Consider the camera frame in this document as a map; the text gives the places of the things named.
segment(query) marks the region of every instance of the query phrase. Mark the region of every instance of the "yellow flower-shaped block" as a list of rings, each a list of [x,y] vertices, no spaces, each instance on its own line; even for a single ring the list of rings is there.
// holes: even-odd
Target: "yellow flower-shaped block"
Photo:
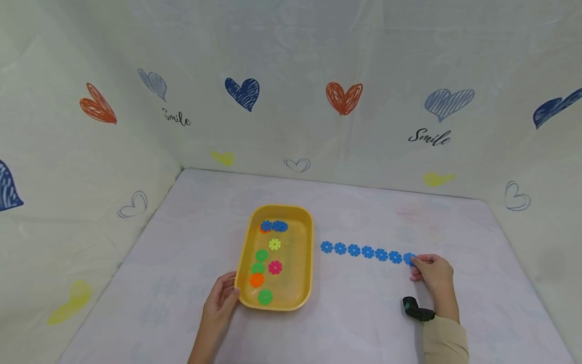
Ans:
[[[281,241],[277,238],[273,238],[269,240],[269,249],[271,250],[279,250],[281,247]]]

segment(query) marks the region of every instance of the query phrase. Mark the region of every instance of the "black device on wrist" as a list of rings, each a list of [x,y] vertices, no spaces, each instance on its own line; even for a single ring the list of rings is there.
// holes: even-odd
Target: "black device on wrist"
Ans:
[[[402,299],[402,305],[404,306],[404,312],[418,321],[427,322],[435,318],[435,312],[418,307],[418,303],[414,297],[404,297]]]

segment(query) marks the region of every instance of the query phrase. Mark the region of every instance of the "yellow heart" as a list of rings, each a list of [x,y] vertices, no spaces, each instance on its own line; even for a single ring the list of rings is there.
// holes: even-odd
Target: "yellow heart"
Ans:
[[[455,178],[454,174],[439,176],[437,173],[430,172],[424,175],[424,183],[426,183],[430,187],[437,187],[444,185],[453,178]]]
[[[70,291],[69,301],[57,308],[47,320],[47,325],[56,325],[78,314],[91,299],[91,286],[87,281],[76,281]]]
[[[212,151],[210,154],[212,154],[214,159],[222,163],[222,165],[231,166],[235,163],[235,155],[231,152],[220,154],[217,151]]]

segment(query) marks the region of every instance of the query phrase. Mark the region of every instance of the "dark blue heart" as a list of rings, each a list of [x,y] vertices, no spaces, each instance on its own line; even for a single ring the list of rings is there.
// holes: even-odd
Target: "dark blue heart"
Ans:
[[[229,95],[231,95],[240,106],[249,111],[253,110],[253,105],[257,102],[259,92],[258,81],[256,79],[246,79],[244,80],[243,85],[239,86],[239,84],[233,79],[227,78],[224,81],[224,86]]]
[[[562,110],[572,105],[576,101],[582,98],[582,89],[576,90],[571,93],[565,100],[562,101],[561,97],[554,98],[545,102],[542,106],[538,107],[534,112],[534,124],[535,128],[539,129],[546,121],[550,120],[552,116],[560,113]]]
[[[16,192],[10,169],[0,160],[0,211],[24,205]]]

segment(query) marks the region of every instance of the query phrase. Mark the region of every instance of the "orange heart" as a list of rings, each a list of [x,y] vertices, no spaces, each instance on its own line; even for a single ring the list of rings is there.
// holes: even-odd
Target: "orange heart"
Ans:
[[[328,83],[325,88],[325,93],[328,96],[328,101],[339,112],[339,115],[347,115],[351,113],[362,95],[364,85],[357,83],[350,87],[347,93],[343,92],[343,87],[337,82]]]
[[[94,100],[91,100],[90,98],[82,98],[79,101],[81,109],[83,109],[85,114],[95,120],[117,124],[115,113],[113,113],[113,110],[111,110],[111,107],[107,101],[105,101],[103,95],[101,95],[95,86],[90,83],[87,83],[87,90],[89,90],[89,93],[93,96]]]

